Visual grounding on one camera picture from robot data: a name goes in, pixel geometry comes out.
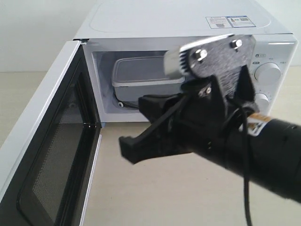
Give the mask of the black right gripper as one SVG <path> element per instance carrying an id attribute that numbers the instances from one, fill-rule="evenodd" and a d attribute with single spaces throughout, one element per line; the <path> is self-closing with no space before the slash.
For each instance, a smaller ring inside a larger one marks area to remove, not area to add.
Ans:
<path id="1" fill-rule="evenodd" d="M 120 153 L 132 164 L 217 149 L 225 154 L 230 133 L 242 127 L 243 155 L 249 155 L 247 117 L 258 111 L 247 65 L 189 80 L 183 94 L 144 95 L 139 112 L 153 122 L 137 137 L 119 137 Z M 181 100 L 175 113 L 167 112 Z"/>

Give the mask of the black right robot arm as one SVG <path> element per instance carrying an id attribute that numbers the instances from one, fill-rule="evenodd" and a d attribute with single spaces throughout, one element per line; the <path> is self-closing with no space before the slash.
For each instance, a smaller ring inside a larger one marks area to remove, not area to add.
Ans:
<path id="1" fill-rule="evenodd" d="M 137 137 L 120 137 L 121 155 L 144 160 L 195 153 L 249 182 L 301 200 L 301 128 L 257 112 L 246 66 L 194 78 L 172 96 L 145 95 L 140 111 L 150 126 Z"/>

